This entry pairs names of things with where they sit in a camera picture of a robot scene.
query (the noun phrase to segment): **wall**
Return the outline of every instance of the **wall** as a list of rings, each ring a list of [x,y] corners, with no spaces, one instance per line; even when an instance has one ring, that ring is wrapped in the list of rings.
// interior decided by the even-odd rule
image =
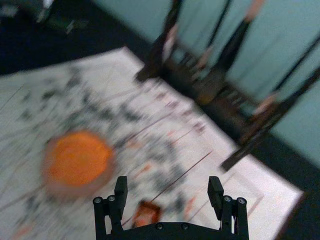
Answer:
[[[170,0],[94,0],[149,41],[162,30]],[[208,41],[225,0],[185,0],[179,37],[200,53]],[[214,62],[243,18],[251,0],[234,0],[216,38]],[[231,79],[257,100],[263,99],[320,31],[319,0],[266,0],[250,27]],[[292,93],[320,64],[320,47],[283,87],[280,98]],[[272,130],[320,167],[320,81]]]

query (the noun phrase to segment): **orange ball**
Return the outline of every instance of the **orange ball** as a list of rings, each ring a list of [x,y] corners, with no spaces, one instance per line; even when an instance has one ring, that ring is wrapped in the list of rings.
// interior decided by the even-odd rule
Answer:
[[[86,197],[110,180],[113,169],[113,149],[99,136],[77,131],[50,140],[43,177],[47,191],[56,197]]]

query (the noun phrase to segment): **dark floor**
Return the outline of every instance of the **dark floor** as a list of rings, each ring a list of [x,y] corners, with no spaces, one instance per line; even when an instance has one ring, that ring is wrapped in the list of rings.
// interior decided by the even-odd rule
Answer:
[[[56,0],[54,16],[89,20],[87,28],[65,36],[33,24],[20,14],[0,24],[0,75],[29,70],[127,46],[142,60],[151,44],[89,0]],[[167,79],[178,90],[175,80]],[[219,116],[208,112],[217,122]],[[320,239],[320,170],[272,135],[253,151],[266,166],[307,192],[281,239]]]

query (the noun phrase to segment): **teal wall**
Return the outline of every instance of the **teal wall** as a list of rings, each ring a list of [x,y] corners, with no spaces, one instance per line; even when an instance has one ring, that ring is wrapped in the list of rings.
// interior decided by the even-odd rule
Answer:
[[[160,34],[171,0],[94,0],[149,41]],[[179,37],[201,52],[225,0],[185,0]],[[214,62],[243,18],[251,0],[234,0],[216,38]],[[263,99],[320,31],[319,0],[266,0],[251,25],[229,76],[255,99]],[[320,64],[320,47],[281,91],[292,93]],[[320,167],[320,81],[272,130],[273,134]]]

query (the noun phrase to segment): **orange object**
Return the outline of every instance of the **orange object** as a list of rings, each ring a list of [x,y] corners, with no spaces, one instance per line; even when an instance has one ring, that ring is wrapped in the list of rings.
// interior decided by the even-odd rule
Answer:
[[[113,159],[113,149],[88,131],[52,139],[44,159],[46,188],[59,197],[93,194],[111,178]]]
[[[142,200],[133,217],[133,228],[142,227],[159,222],[161,217],[161,207],[158,205]]]

